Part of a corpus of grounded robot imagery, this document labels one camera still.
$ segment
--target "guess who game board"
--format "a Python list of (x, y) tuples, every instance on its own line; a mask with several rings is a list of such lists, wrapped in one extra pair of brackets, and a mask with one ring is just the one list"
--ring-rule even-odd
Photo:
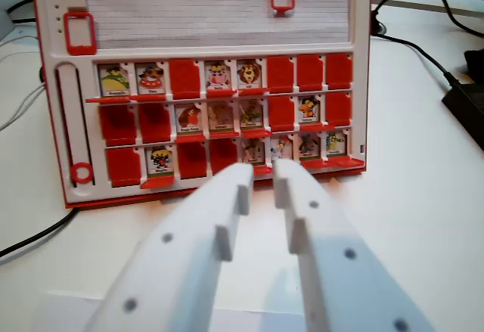
[(35, 0), (66, 206), (365, 170), (370, 0)]

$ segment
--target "white plastic frame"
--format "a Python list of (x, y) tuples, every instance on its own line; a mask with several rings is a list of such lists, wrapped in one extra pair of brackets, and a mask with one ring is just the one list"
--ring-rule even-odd
[[(97, 73), (97, 64), (104, 63), (128, 63), (128, 68), (135, 76), (135, 69), (133, 63), (137, 62), (157, 62), (162, 65), (165, 70), (165, 88), (168, 107), (172, 107), (173, 102), (190, 102), (190, 101), (174, 101), (171, 94), (171, 86), (169, 84), (168, 76), (168, 62), (177, 58), (191, 58), (194, 61), (199, 61), (200, 67), (200, 98), (202, 103), (206, 101), (205, 76), (203, 61), (220, 60), (231, 61), (233, 65), (231, 68), (232, 84), (235, 85), (235, 76), (237, 75), (236, 68), (234, 68), (238, 59), (247, 58), (262, 58), (262, 82), (263, 86), (267, 86), (267, 71), (265, 59), (271, 55), (289, 55), (293, 56), (294, 62), (294, 96), (297, 96), (299, 88), (296, 78), (296, 56), (298, 54), (320, 54), (322, 60), (325, 60), (325, 55), (330, 53), (348, 53), (352, 55), (353, 60), (353, 81), (351, 89), (342, 91), (350, 92), (352, 96), (352, 123), (351, 123), (351, 139), (349, 140), (349, 154), (353, 158), (365, 160), (365, 153), (360, 153), (361, 146), (366, 149), (366, 132), (367, 132), (367, 99), (368, 99), (368, 54), (369, 54), (369, 10), (370, 0), (349, 0), (349, 41), (346, 43), (330, 43), (330, 44), (309, 44), (309, 45), (251, 45), (251, 46), (220, 46), (217, 48), (131, 48), (131, 49), (104, 49), (98, 50), (95, 55), (86, 56), (70, 56), (67, 53), (66, 41), (64, 38), (64, 26), (62, 17), (65, 13), (73, 10), (85, 10), (86, 0), (36, 0), (37, 17), (39, 32), (42, 35), (42, 53), (46, 80), (48, 83), (48, 99), (51, 105), (51, 118), (54, 127), (54, 136), (57, 143), (57, 156), (60, 164), (61, 178), (64, 188), (64, 194), (67, 205), (82, 204), (88, 201), (106, 200), (119, 197), (149, 195), (157, 192), (177, 191), (185, 188), (196, 188), (202, 185), (206, 178), (193, 178), (181, 180), (175, 175), (175, 184), (165, 187), (163, 189), (140, 189), (140, 186), (127, 186), (120, 188), (113, 188), (107, 174), (106, 160), (104, 150), (106, 148), (105, 141), (101, 136), (101, 127), (99, 122), (98, 107), (99, 104), (86, 103), (85, 99), (96, 98), (99, 94), (99, 81)], [(71, 36), (76, 35), (76, 28), (71, 29)], [(71, 66), (71, 70), (64, 70), (65, 66)], [(76, 99), (61, 102), (59, 91), (66, 91), (65, 88), (59, 89), (57, 86), (55, 70), (59, 69), (62, 79), (59, 83), (63, 84), (66, 81), (77, 82), (77, 78), (73, 77), (75, 71), (79, 71), (79, 87), (82, 95), (82, 106)], [(132, 83), (133, 78), (130, 76), (130, 88), (132, 92), (137, 91), (135, 83)], [(323, 90), (316, 93), (325, 93), (327, 91), (326, 84), (323, 84)], [(69, 133), (69, 141), (67, 135), (64, 133), (64, 119), (63, 113), (67, 115), (66, 123)], [(86, 132), (75, 131), (73, 129), (84, 128), (83, 124), (79, 124), (79, 120), (85, 120)], [(295, 129), (297, 132), (299, 124), (295, 118)], [(204, 134), (208, 135), (208, 128), (204, 129)], [(173, 129), (171, 142), (174, 141)], [(141, 167), (145, 165), (144, 149), (142, 147), (153, 146), (155, 144), (142, 144), (141, 135), (138, 133), (136, 145), (138, 152), (143, 154), (141, 156)], [(205, 144), (207, 156), (208, 142)], [(90, 163), (94, 170), (94, 182), (88, 182), (83, 185), (74, 187), (70, 177), (70, 158), (69, 154), (73, 155), (73, 162), (87, 162)], [(310, 172), (322, 173), (331, 172), (335, 170), (344, 170), (341, 168), (326, 168), (313, 169)], [(142, 170), (143, 175), (146, 175), (146, 170)], [(211, 166), (207, 162), (207, 175), (211, 175)], [(272, 175), (258, 175), (256, 179), (271, 178)]]

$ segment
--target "red ring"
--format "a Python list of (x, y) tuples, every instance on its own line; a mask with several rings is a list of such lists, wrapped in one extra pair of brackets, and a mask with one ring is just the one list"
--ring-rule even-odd
[[(85, 178), (79, 178), (77, 176), (77, 170), (79, 168), (86, 168), (88, 170), (88, 176)], [(70, 177), (76, 182), (76, 183), (88, 183), (92, 181), (94, 178), (94, 174), (92, 171), (92, 166), (87, 163), (87, 162), (79, 162), (76, 163), (74, 166), (70, 167)]]

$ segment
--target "black cable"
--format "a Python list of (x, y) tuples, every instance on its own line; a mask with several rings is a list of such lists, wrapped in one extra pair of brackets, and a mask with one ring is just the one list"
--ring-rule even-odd
[(15, 11), (16, 9), (22, 7), (23, 5), (28, 5), (29, 3), (32, 3), (33, 0), (23, 0), (21, 2), (18, 2), (17, 4), (15, 5), (12, 5), (8, 10), (7, 10), (7, 13), (10, 14), (12, 13), (13, 11)]
[(417, 51), (419, 51), (422, 56), (424, 56), (428, 61), (430, 61), (432, 64), (436, 65), (437, 68), (442, 71), (443, 73), (448, 73), (448, 71), (444, 68), (444, 66), (442, 66), (441, 64), (439, 64), (439, 62), (437, 62), (437, 60), (435, 58), (433, 58), (432, 56), (430, 56), (428, 53), (426, 53), (420, 46), (418, 45), (415, 45), (413, 42), (410, 42), (410, 41), (405, 41), (404, 39), (397, 39), (395, 37), (390, 37), (390, 36), (385, 36), (385, 35), (381, 35), (379, 33), (374, 33), (373, 36), (375, 37), (380, 37), (381, 39), (387, 39), (389, 41), (393, 41), (393, 42), (397, 42), (397, 43), (401, 43), (403, 45), (407, 45), (407, 46), (410, 46), (412, 48), (415, 48)]
[(0, 258), (2, 258), (7, 254), (13, 253), (15, 250), (19, 250), (22, 247), (26, 247), (28, 244), (31, 244), (34, 241), (37, 241), (38, 239), (49, 235), (51, 232), (56, 231), (61, 226), (68, 224), (69, 221), (72, 220), (74, 216), (77, 215), (78, 213), (79, 213), (79, 208), (74, 207), (70, 211), (70, 213), (68, 213), (63, 219), (61, 219), (56, 224), (52, 225), (50, 228), (46, 228), (44, 231), (39, 232), (37, 235), (29, 237), (28, 239), (21, 241), (20, 243), (17, 243), (15, 245), (12, 245), (11, 247), (8, 247), (7, 249), (0, 251)]
[(23, 18), (22, 20), (12, 20), (13, 23), (32, 23), (32, 22), (37, 22), (35, 18)]
[[(383, 6), (385, 5), (385, 3), (387, 3), (389, 0), (382, 0), (378, 5), (377, 7), (372, 11), (374, 12), (374, 16), (377, 16), (378, 14), (378, 10)], [(463, 29), (464, 31), (468, 32), (468, 33), (471, 33), (473, 35), (476, 35), (478, 37), (484, 37), (484, 33), (481, 33), (481, 32), (478, 32), (474, 29), (471, 29), (465, 25), (463, 25), (462, 23), (460, 23), (459, 21), (457, 21), (454, 17), (454, 15), (452, 14), (451, 12), (451, 8), (448, 6), (448, 2), (447, 0), (442, 0), (442, 3), (444, 4), (444, 7), (445, 7), (445, 11), (447, 12), (447, 15), (448, 17), (451, 19), (451, 21), (459, 28)]]

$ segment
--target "gray screw hole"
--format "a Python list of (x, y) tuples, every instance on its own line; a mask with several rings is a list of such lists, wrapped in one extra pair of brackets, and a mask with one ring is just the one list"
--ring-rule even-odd
[(393, 322), (393, 326), (395, 326), (395, 329), (399, 332), (406, 332), (408, 330), (408, 324), (403, 319), (397, 319)]
[(345, 250), (345, 256), (348, 258), (348, 259), (354, 259), (356, 257), (356, 253), (353, 249), (346, 249)]
[(138, 302), (136, 301), (135, 298), (129, 298), (124, 302), (124, 311), (126, 313), (133, 312), (136, 307), (138, 306)]
[(161, 240), (162, 240), (162, 241), (163, 241), (165, 244), (167, 244), (167, 243), (169, 243), (171, 240), (173, 240), (173, 234), (170, 234), (170, 233), (168, 233), (168, 234), (164, 234), (164, 235), (161, 237)]

